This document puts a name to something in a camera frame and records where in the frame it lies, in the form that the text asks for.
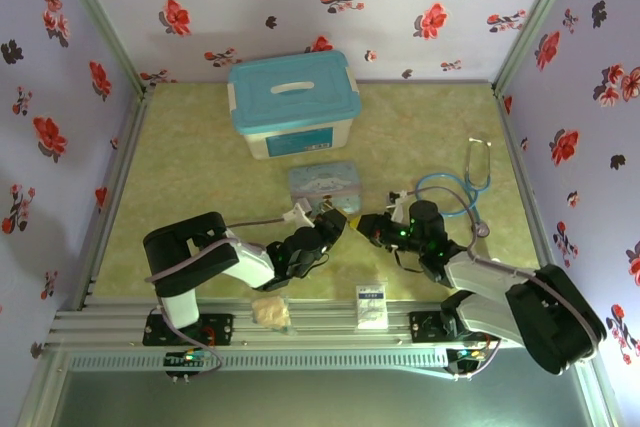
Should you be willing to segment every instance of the teal box lid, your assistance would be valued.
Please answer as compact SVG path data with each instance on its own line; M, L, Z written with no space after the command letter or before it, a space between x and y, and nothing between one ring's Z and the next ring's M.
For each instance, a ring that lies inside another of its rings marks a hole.
M243 135L353 119L362 108L347 59L336 50L235 64L229 106Z

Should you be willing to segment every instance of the stethoscope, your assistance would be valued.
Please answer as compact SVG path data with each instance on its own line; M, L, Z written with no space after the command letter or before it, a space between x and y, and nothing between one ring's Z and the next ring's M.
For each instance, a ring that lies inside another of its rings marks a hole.
M476 184L471 180L471 175L469 173L469 165L471 163L471 149L473 145L481 144L486 148L486 157L487 157L487 177L482 184ZM469 137L469 146L467 147L467 156L466 156L466 165L464 169L464 178L449 174L446 172L436 172L434 174L425 175L422 179L418 181L416 184L415 195L418 200L421 200L421 190L424 187L423 184L426 182L432 181L434 179L449 179L456 182L460 188L464 191L469 199L469 208L473 212L473 216L476 219L475 229L478 237L487 237L489 235L489 226L486 222L480 219L480 214L478 213L478 209L476 207L476 203L478 202L478 197L482 192L485 192L491 186L491 142L487 142L486 140L479 140ZM443 217L457 217L459 215L465 215L466 211L464 209L457 210L455 212L440 212Z

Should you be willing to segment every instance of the beige floor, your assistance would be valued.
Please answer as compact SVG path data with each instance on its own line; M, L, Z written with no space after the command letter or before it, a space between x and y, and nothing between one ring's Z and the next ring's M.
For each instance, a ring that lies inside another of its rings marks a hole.
M343 149L257 161L237 134L222 84L160 85L154 94L102 263L95 295L152 297L143 282L149 267L142 238L164 225L208 211L227 223L272 218L291 208L287 171L294 166L353 160L363 184L363 211L382 212L385 193L410 190L423 175L461 176L468 138L491 141L492 185L478 201L491 227L489 255L518 266L537 265L524 210L492 92L483 85L364 84L362 114ZM481 162L473 168L480 169ZM457 210L446 194L430 197ZM468 221L447 219L458 243L470 240ZM293 225L250 227L250 241L283 240ZM416 267L405 254L407 267ZM390 299L439 301L449 291L425 276L402 271L391 254L347 228L331 260L280 292L297 299L352 299L355 286L384 282ZM225 275L198 289L200 297L253 298L260 294Z

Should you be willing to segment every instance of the floral wallpaper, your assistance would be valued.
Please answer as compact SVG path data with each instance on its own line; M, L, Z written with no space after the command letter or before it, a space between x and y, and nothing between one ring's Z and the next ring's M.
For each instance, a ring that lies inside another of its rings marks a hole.
M637 0L556 0L505 107L557 265L608 329L601 356L640 425Z
M148 84L226 81L239 60L326 50L328 45L346 54L360 80L493 80L533 1L100 3L141 81ZM550 35L544 45L541 65L553 56L554 39ZM152 77L159 72L165 74Z
M77 0L0 10L0 424L13 426L109 200L134 91Z

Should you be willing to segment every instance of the medicine box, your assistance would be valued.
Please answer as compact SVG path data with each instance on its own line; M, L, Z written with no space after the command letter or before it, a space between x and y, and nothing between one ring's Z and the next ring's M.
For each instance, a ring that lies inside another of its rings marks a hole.
M235 64L227 88L233 126L256 159L343 147L361 110L336 50Z

